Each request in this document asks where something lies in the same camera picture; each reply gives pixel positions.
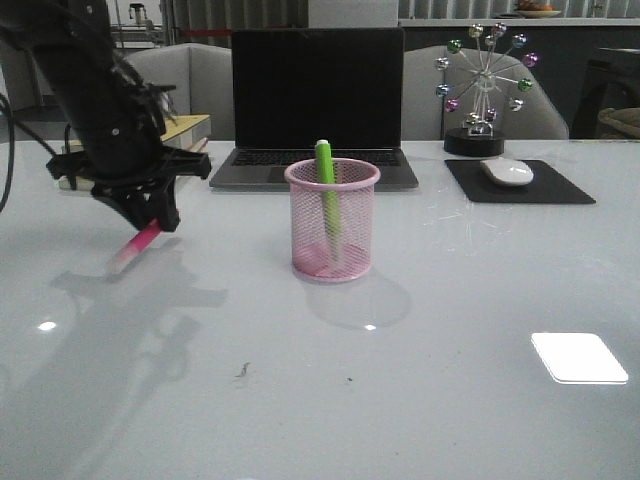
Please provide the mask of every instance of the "black laptop screen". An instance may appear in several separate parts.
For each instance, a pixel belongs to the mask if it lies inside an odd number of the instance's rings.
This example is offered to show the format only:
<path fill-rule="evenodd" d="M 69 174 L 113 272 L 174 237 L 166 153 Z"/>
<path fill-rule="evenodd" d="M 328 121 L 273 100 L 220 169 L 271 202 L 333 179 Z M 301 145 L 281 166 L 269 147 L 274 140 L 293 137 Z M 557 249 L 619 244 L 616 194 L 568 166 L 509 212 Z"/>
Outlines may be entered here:
<path fill-rule="evenodd" d="M 237 146 L 399 146 L 403 51 L 400 28 L 234 32 Z"/>

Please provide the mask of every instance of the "green pen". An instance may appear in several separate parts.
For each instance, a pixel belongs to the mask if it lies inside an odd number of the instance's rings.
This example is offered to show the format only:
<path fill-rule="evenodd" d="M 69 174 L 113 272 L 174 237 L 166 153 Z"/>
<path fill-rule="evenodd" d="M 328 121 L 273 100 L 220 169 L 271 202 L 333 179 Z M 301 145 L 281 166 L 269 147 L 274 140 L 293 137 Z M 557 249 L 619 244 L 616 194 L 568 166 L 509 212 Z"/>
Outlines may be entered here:
<path fill-rule="evenodd" d="M 319 183 L 336 183 L 331 145 L 327 140 L 318 140 L 316 143 L 316 170 Z M 340 206 L 337 192 L 322 192 L 322 208 L 324 227 L 331 247 L 331 258 L 338 261 L 340 259 Z"/>

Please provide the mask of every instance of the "laptop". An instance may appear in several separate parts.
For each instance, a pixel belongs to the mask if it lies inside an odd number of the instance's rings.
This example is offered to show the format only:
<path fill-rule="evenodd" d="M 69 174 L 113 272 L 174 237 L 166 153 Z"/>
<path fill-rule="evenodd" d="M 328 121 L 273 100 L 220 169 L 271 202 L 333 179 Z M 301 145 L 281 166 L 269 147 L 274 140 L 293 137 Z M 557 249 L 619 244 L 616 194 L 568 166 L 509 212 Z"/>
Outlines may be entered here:
<path fill-rule="evenodd" d="M 277 28 L 233 32 L 235 148 L 209 182 L 287 188 L 285 168 L 314 157 L 376 164 L 376 189 L 418 185 L 400 149 L 401 28 Z"/>

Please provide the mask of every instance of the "glossy table surface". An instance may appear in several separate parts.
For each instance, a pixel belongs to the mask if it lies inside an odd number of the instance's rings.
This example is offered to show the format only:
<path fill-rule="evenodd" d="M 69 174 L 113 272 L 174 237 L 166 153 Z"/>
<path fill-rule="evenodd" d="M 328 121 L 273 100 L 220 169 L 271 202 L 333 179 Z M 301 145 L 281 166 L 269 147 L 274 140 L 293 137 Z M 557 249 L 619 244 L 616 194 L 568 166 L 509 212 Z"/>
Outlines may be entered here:
<path fill-rule="evenodd" d="M 287 193 L 198 179 L 109 277 L 133 229 L 19 144 L 0 478 L 638 478 L 640 144 L 507 142 L 597 200 L 567 206 L 471 203 L 441 143 L 404 149 L 421 185 L 376 194 L 371 272 L 322 285 L 292 271 Z M 555 382 L 535 332 L 599 335 L 629 381 Z"/>

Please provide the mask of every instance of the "black mouse pad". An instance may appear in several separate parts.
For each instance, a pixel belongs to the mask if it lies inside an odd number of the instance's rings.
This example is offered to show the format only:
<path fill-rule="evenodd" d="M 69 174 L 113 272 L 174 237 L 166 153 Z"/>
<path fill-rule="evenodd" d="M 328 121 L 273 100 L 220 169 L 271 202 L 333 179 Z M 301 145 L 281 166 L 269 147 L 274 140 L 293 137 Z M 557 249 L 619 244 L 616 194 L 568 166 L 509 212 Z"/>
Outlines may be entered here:
<path fill-rule="evenodd" d="M 467 198 L 480 203 L 596 203 L 573 183 L 542 160 L 523 160 L 533 171 L 528 185 L 508 187 L 496 185 L 480 166 L 480 160 L 445 160 Z"/>

